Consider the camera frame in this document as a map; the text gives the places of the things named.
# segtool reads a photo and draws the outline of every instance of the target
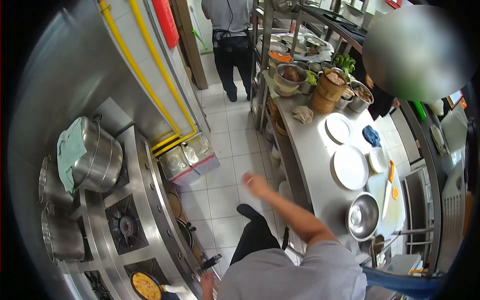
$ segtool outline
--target leafy green vegetable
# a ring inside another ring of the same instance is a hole
[[[311,71],[307,71],[307,83],[310,85],[317,85],[317,78]]]
[[[356,61],[348,55],[345,54],[337,54],[334,59],[334,63],[337,68],[341,68],[342,71],[348,76],[349,73],[355,70],[355,63]]]

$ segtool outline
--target shredded carrot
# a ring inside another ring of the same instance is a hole
[[[270,56],[276,60],[283,62],[291,62],[292,57],[289,54],[282,54],[280,52],[270,51]]]

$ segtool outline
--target knife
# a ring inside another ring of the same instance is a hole
[[[393,182],[394,170],[395,170],[395,164],[393,163],[393,160],[390,160],[390,175],[388,175],[387,187],[385,189],[385,200],[384,200],[384,208],[382,211],[382,220],[385,218],[385,215],[387,214],[388,201],[390,200],[390,195],[392,193],[392,182]]]

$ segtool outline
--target yellow gas pipe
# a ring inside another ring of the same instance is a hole
[[[169,122],[169,124],[173,127],[173,130],[175,131],[175,134],[172,135],[171,137],[161,141],[160,143],[158,143],[156,145],[156,147],[161,147],[162,145],[165,145],[171,141],[173,141],[174,139],[178,138],[180,136],[180,130],[178,129],[177,125],[175,124],[175,122],[172,120],[172,118],[170,117],[170,115],[168,114],[168,112],[165,110],[165,108],[163,107],[163,105],[160,103],[160,101],[158,100],[158,98],[156,97],[154,91],[152,90],[152,88],[150,87],[150,85],[148,84],[147,80],[145,79],[145,77],[143,76],[142,72],[140,72],[140,69],[138,68],[138,65],[136,64],[136,62],[133,60],[133,57],[132,55],[130,54],[130,52],[128,51],[128,48],[127,46],[125,45],[125,42],[123,41],[123,39],[121,38],[121,35],[120,35],[120,32],[118,31],[117,29],[117,26],[115,25],[115,22],[113,21],[113,18],[110,14],[110,5],[107,5],[105,3],[105,0],[101,0],[99,1],[99,4],[100,4],[100,8],[101,8],[101,12],[102,14],[105,16],[105,20],[107,21],[107,24],[108,26],[110,27],[110,30],[112,31],[112,34],[113,36],[115,37],[120,49],[122,50],[123,54],[125,55],[126,59],[128,60],[129,64],[131,65],[133,71],[135,72],[135,74],[137,74],[138,76],[138,79],[140,79],[140,82],[144,85],[145,89],[147,90],[148,94],[152,97],[152,99],[155,101],[155,103],[157,104],[158,108],[160,109],[160,111],[164,114],[165,118],[167,119],[167,121]]]
[[[140,31],[142,32],[142,35],[144,36],[145,43],[148,46],[148,49],[150,50],[150,53],[153,56],[153,59],[157,65],[157,67],[160,69],[160,72],[162,73],[163,79],[167,82],[167,85],[172,92],[175,100],[177,101],[177,104],[179,105],[183,115],[187,119],[188,123],[190,124],[192,128],[192,132],[185,135],[185,136],[180,136],[180,139],[174,141],[173,143],[169,144],[168,146],[162,148],[160,151],[155,153],[155,156],[159,156],[160,154],[164,153],[165,151],[175,147],[176,145],[180,144],[181,142],[191,138],[192,136],[196,135],[197,129],[195,127],[195,124],[193,123],[192,119],[188,115],[187,110],[185,109],[185,106],[183,105],[182,100],[179,97],[179,94],[175,90],[175,87],[173,86],[172,80],[168,76],[167,71],[165,70],[162,61],[160,60],[160,57],[158,56],[158,53],[156,52],[155,46],[152,43],[152,39],[150,38],[147,28],[145,27],[145,23],[142,19],[142,16],[140,15],[140,10],[138,9],[138,5],[136,0],[129,0],[130,6],[132,7],[132,12],[133,15],[135,16],[135,19],[137,20],[138,27],[140,28]],[[152,151],[160,148],[163,144],[159,143],[156,144],[155,146],[152,147]]]

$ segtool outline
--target stack of plates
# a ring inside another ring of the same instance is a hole
[[[373,18],[373,14],[371,14],[369,12],[365,12],[365,15],[363,16],[363,22],[361,24],[361,27],[364,30],[368,30],[369,25],[370,25],[370,21],[372,20],[372,18]]]
[[[376,11],[375,15],[372,15],[371,13],[366,12],[365,17],[363,18],[363,23],[361,27],[364,30],[368,31],[376,21],[378,21],[381,17],[383,17],[383,15],[384,13],[380,11]]]

